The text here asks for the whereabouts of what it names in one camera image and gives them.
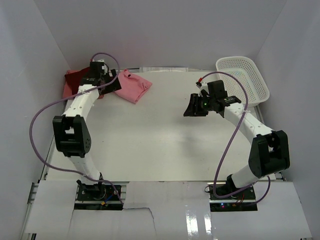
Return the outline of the pink t shirt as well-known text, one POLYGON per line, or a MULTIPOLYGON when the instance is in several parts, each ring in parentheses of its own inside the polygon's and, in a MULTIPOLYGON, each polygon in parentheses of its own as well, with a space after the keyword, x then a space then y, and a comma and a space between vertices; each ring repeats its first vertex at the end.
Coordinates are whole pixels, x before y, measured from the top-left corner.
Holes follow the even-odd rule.
POLYGON ((118 80, 121 89, 116 90, 115 94, 133 104, 136 104, 153 85, 152 82, 133 74, 128 69, 120 72, 118 80))

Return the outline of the white perforated plastic basket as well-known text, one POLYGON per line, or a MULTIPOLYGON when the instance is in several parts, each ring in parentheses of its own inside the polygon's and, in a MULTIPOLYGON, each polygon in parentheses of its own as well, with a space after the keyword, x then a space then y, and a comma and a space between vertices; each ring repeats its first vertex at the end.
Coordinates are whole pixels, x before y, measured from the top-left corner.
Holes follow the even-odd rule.
POLYGON ((224 82, 229 96, 236 96, 243 103, 248 96, 248 107, 252 108, 267 101, 270 91, 253 60, 245 56, 223 57, 216 61, 216 70, 232 75, 239 80, 238 84, 233 78, 218 74, 218 79, 224 82))

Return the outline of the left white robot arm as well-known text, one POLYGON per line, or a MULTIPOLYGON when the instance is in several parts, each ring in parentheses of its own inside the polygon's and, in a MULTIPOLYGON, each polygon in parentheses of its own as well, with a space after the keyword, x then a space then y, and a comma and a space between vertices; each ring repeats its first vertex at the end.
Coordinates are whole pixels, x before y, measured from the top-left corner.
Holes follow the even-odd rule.
POLYGON ((102 200, 107 195, 106 187, 102 182, 93 182, 90 179, 102 180, 102 173, 96 168, 89 151, 92 145, 91 135, 86 124, 88 114, 99 96, 112 93, 121 89, 119 80, 100 89, 93 89, 110 83, 116 76, 116 71, 109 71, 104 60, 92 60, 88 72, 80 80, 78 87, 79 96, 76 96, 69 108, 52 120, 56 149, 63 153, 80 172, 77 181, 80 192, 89 195, 95 200, 102 200))

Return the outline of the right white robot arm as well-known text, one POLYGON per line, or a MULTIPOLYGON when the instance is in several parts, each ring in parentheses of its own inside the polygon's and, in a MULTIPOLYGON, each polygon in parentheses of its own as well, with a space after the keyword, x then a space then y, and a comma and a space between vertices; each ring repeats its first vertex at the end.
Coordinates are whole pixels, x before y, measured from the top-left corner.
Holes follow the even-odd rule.
POLYGON ((215 112, 235 126, 250 143, 248 163, 239 171, 230 174, 223 185, 214 184, 209 192, 218 199, 238 199, 244 190, 258 180, 290 167, 287 134, 275 131, 260 122, 247 111, 247 104, 236 96, 229 96, 224 82, 216 80, 196 82, 199 93, 192 93, 184 117, 205 117, 215 112))

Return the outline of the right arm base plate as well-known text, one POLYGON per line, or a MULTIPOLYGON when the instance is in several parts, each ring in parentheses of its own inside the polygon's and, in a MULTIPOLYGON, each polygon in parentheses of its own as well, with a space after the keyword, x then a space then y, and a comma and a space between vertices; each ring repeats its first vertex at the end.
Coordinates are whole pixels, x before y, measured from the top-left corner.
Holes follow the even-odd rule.
POLYGON ((252 186, 227 198, 217 198, 213 194, 213 184, 206 186, 204 192, 209 195, 209 206, 212 213, 256 212, 258 210, 256 194, 252 186))

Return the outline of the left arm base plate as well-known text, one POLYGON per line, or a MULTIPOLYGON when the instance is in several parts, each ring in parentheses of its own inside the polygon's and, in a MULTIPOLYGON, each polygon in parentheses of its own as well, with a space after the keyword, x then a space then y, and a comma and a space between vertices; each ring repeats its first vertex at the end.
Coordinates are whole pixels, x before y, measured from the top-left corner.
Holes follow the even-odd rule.
POLYGON ((92 185, 82 183, 77 180, 77 192, 75 197, 75 210, 88 211, 121 211, 123 205, 121 204, 118 195, 122 200, 125 198, 123 187, 103 183, 94 183, 92 185))

